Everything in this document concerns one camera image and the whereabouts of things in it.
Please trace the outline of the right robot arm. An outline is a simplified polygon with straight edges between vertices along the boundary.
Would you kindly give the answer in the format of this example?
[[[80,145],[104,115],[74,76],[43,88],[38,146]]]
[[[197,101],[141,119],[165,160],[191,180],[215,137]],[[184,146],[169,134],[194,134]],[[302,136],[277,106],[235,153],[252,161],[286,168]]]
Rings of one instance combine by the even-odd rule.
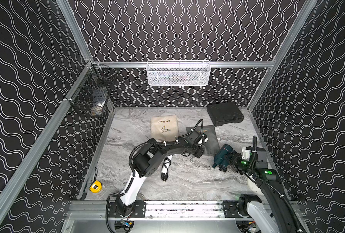
[[[261,160],[256,136],[252,146],[246,147],[242,154],[235,154],[230,164],[260,189],[273,214],[270,216],[257,195],[242,194],[238,201],[239,215],[250,216],[260,233],[306,232],[284,191],[279,174],[268,168],[266,160]]]

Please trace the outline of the dark green hair dryer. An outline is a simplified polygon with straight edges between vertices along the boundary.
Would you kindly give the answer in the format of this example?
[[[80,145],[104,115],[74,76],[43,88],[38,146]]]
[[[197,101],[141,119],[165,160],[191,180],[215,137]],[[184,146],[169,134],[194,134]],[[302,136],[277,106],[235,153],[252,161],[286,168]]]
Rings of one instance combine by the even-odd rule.
[[[234,150],[230,145],[224,144],[214,156],[214,164],[212,165],[212,168],[219,168],[219,171],[227,172],[227,167],[230,165],[233,156],[236,154],[236,150]]]

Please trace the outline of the white hair dryer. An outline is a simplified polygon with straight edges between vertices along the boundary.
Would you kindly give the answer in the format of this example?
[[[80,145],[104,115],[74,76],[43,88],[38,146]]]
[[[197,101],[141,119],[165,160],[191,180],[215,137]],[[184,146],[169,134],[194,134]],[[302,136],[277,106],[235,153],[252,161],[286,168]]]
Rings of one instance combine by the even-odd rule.
[[[167,181],[168,179],[168,176],[169,176],[169,167],[171,166],[172,164],[172,158],[173,156],[172,155],[169,155],[167,156],[164,161],[163,161],[163,164],[162,164],[162,170],[161,170],[161,179],[162,181]]]

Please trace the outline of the grey hair dryer bag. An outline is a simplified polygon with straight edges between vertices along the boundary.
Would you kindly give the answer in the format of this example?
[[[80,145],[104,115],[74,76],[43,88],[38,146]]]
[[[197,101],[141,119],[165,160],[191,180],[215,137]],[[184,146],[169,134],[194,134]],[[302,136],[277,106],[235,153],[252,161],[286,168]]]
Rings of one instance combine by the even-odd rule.
[[[204,144],[204,155],[213,155],[220,150],[214,125],[203,126],[203,133],[207,135],[207,142]]]

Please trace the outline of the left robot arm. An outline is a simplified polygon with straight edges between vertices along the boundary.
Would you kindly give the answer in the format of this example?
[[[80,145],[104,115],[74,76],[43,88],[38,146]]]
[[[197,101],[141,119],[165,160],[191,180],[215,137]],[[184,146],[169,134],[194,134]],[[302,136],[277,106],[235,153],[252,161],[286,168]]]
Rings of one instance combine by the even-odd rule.
[[[123,214],[133,206],[146,178],[153,175],[167,157],[176,154],[202,156],[208,141],[203,126],[204,121],[200,119],[190,132],[177,136],[174,141],[158,142],[152,138],[132,150],[128,159],[131,175],[125,188],[118,194],[109,195],[116,198],[116,206]]]

